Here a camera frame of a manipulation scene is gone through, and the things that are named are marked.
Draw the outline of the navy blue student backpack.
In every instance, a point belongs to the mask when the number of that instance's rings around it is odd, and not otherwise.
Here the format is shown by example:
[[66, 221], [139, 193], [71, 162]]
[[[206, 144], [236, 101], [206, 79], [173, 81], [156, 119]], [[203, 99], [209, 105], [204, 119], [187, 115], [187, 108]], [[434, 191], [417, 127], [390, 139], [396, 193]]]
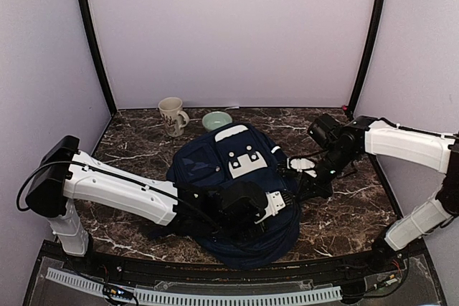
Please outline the navy blue student backpack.
[[[238, 244], [217, 235], [190, 237], [232, 269], [263, 267], [286, 255], [297, 242], [301, 217], [295, 179], [283, 177], [277, 170], [286, 159], [273, 140], [249, 123], [225, 125], [183, 145], [173, 157], [167, 181], [204, 188], [253, 182], [268, 193], [287, 192], [293, 201], [270, 219], [271, 228], [263, 240]], [[155, 230], [149, 237], [170, 233], [167, 229]]]

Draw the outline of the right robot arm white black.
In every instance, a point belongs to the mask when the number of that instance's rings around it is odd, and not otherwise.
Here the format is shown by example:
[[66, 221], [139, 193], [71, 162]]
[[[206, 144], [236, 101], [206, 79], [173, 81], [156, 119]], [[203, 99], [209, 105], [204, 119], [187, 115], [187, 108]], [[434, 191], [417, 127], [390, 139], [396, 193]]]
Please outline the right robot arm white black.
[[373, 252], [366, 256], [371, 272], [383, 272], [395, 253], [458, 218], [458, 135], [410, 128], [383, 117], [359, 116], [341, 123], [329, 114], [316, 118], [308, 134], [322, 158], [290, 157], [278, 166], [281, 174], [299, 177], [299, 201], [330, 197], [331, 182], [362, 156], [416, 165], [443, 176], [437, 191], [374, 241]]

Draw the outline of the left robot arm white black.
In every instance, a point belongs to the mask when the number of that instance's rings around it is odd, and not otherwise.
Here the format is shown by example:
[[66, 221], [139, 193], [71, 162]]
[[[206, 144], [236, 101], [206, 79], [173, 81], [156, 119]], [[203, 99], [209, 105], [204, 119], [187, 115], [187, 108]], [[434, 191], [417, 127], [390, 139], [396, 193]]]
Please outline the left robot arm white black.
[[75, 200], [143, 217], [177, 235], [236, 240], [263, 234], [265, 222], [290, 204], [286, 192], [268, 193], [253, 182], [204, 188], [143, 178], [101, 163], [81, 151], [79, 142], [67, 135], [42, 158], [20, 187], [16, 207], [46, 218], [64, 252], [85, 274], [96, 274], [101, 259], [90, 250]]

